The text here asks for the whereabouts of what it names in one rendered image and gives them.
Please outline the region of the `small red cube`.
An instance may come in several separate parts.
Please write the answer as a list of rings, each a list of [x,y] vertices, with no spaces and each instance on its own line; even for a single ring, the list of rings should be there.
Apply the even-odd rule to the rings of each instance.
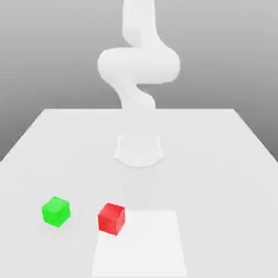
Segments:
[[[125,208],[106,203],[98,213],[98,228],[102,232],[117,236],[125,224]]]

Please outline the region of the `small green cube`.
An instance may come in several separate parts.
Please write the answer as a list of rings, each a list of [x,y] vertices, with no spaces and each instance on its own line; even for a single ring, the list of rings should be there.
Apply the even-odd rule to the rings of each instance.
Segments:
[[[52,197],[42,205],[41,212],[44,222],[59,228],[70,216],[70,203],[67,200]]]

